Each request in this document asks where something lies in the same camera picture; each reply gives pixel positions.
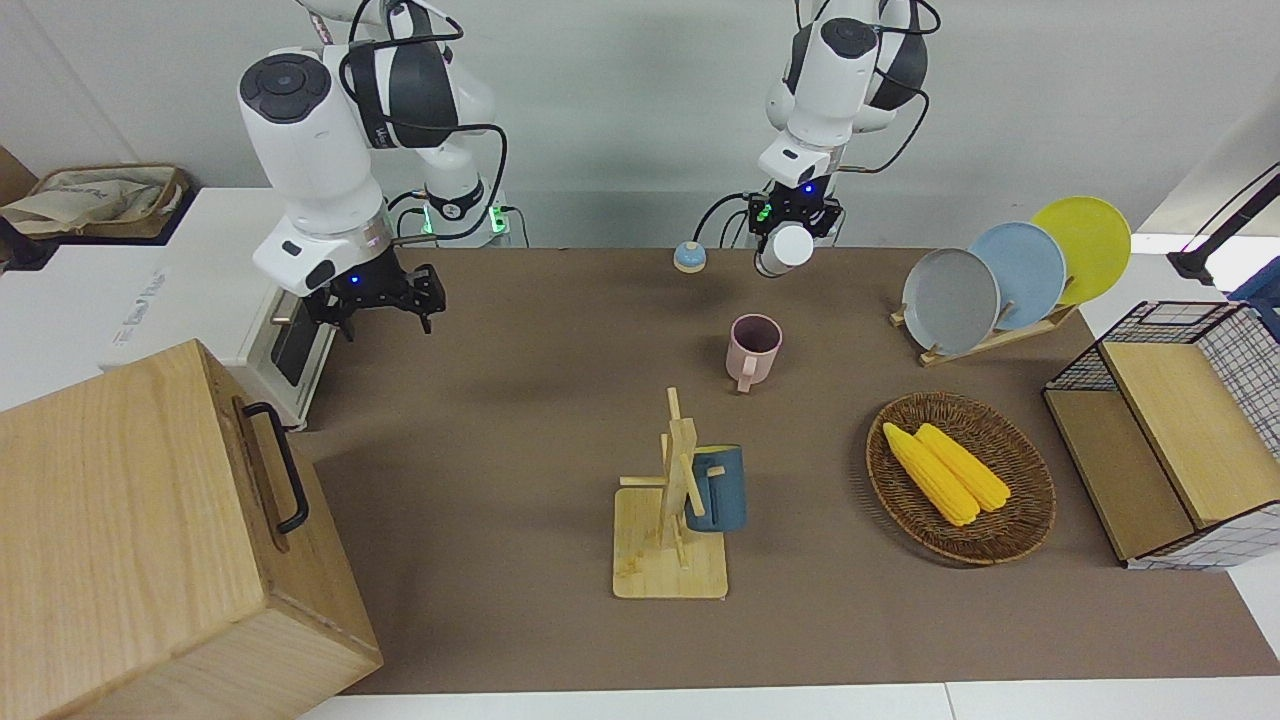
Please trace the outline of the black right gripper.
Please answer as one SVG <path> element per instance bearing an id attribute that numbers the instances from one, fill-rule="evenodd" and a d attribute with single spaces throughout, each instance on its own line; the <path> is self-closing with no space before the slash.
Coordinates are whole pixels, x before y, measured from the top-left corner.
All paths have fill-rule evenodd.
<path id="1" fill-rule="evenodd" d="M 302 304 L 312 320 L 332 325 L 351 343 L 355 332 L 349 318 L 360 309 L 407 310 L 419 318 L 422 332 L 431 334 L 431 315 L 445 310 L 447 299 L 433 264 L 406 274 L 396 250 L 388 249 L 302 297 Z"/>

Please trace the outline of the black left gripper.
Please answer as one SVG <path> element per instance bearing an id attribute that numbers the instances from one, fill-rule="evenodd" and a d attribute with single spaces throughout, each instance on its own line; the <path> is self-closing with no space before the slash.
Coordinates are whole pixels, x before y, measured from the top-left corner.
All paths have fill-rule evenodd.
<path id="1" fill-rule="evenodd" d="M 786 223 L 799 224 L 814 238 L 817 249 L 835 247 L 841 231 L 844 206 L 823 195 L 824 186 L 771 186 L 768 193 L 751 193 L 748 200 L 748 228 L 756 240 L 753 265 L 756 273 L 771 273 L 768 247 L 773 231 Z"/>

